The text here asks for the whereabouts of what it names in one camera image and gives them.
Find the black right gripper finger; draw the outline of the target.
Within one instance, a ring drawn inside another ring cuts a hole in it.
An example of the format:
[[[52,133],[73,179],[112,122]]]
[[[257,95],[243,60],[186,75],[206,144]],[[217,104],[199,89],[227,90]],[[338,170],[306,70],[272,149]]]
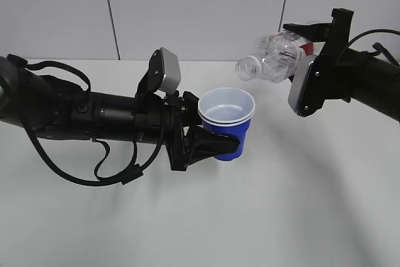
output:
[[[316,23],[316,24],[283,24],[283,29],[292,33],[298,34],[303,38],[313,42],[326,42],[331,29],[331,23]]]

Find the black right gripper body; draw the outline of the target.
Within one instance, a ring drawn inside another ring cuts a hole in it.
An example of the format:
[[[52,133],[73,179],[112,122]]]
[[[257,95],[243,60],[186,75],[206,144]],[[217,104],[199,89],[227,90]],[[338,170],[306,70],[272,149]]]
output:
[[[354,12],[343,8],[334,8],[330,24],[321,23],[318,33],[324,42],[318,56],[318,70],[333,67],[341,57],[349,42],[349,34]]]

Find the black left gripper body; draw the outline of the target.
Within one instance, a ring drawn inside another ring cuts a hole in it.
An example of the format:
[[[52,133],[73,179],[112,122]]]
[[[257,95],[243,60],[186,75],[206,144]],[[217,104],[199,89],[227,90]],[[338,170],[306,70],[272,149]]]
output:
[[[186,113],[183,96],[176,91],[161,98],[157,94],[139,94],[135,98],[134,129],[143,134],[142,142],[156,145],[152,155],[141,169],[145,170],[166,147],[169,164],[173,171],[185,171],[189,164],[186,159],[184,128],[200,124],[200,117]]]

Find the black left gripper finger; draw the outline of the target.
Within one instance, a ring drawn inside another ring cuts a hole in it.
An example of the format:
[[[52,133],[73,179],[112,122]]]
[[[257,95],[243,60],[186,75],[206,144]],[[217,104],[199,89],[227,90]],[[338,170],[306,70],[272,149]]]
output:
[[[241,155],[241,139],[232,133],[217,133],[190,126],[185,135],[187,164],[208,158],[232,161]]]
[[[191,117],[198,117],[199,98],[189,91],[185,91],[182,95],[186,113]]]

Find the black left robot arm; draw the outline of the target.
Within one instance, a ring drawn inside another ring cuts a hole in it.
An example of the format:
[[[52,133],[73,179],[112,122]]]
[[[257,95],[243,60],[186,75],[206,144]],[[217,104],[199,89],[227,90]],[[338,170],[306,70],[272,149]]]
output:
[[[161,144],[174,171],[185,171],[198,161],[239,149],[237,137],[201,126],[198,98],[178,91],[179,63],[167,58],[165,50],[152,55],[134,97],[97,93],[39,74],[48,67],[85,78],[77,69],[55,61],[30,64],[15,55],[1,58],[1,77],[38,138]]]

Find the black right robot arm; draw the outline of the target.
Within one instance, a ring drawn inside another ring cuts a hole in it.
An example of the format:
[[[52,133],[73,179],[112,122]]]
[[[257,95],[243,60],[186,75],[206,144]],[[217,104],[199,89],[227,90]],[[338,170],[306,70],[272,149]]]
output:
[[[326,100],[348,103],[355,99],[398,121],[399,63],[379,43],[374,43],[372,53],[350,48],[358,39],[375,33],[372,29],[351,39],[353,15],[351,10],[334,8],[331,23],[284,24],[285,30],[324,44],[319,55],[300,60],[290,78],[288,103],[298,116],[307,117]]]

